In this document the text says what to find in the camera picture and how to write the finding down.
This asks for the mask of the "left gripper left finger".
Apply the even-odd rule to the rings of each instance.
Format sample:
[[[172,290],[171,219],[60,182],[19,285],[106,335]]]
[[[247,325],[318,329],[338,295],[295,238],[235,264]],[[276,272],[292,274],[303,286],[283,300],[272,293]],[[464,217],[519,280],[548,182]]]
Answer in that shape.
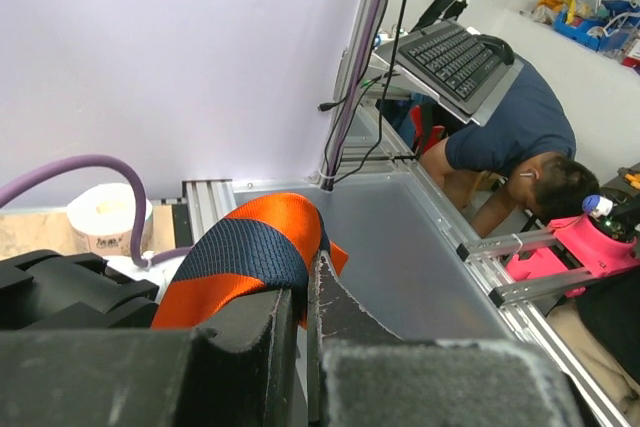
[[[214,426],[288,426],[294,407],[297,308],[287,288],[232,300],[198,326],[207,337],[202,394]]]

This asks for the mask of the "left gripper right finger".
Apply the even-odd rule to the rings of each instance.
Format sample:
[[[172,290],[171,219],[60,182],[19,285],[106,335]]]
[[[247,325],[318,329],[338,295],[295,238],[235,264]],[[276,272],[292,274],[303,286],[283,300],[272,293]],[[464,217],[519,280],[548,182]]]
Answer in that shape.
[[[307,300],[308,421],[311,426],[325,426],[321,359],[329,343],[398,343],[400,338],[345,289],[326,251],[318,252],[313,260]]]

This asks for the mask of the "orange navy striped tie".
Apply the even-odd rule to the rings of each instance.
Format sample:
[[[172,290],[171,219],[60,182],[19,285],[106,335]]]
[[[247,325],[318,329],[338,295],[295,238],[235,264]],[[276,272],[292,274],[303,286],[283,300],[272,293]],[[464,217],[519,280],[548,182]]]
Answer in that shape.
[[[151,327],[194,327],[234,299],[268,289],[289,289],[304,302],[309,272],[321,251],[341,273],[349,256],[330,240],[310,200],[292,192],[255,198],[214,224],[191,248]]]

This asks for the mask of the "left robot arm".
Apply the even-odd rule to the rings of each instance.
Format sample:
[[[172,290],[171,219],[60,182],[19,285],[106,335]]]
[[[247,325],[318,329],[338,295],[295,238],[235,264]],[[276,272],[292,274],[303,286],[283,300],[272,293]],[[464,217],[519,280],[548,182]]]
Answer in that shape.
[[[399,426],[411,405],[372,319],[357,340],[314,340],[295,372],[287,290],[233,301],[194,328],[155,331],[157,286],[108,278],[93,254],[1,264],[5,426]]]

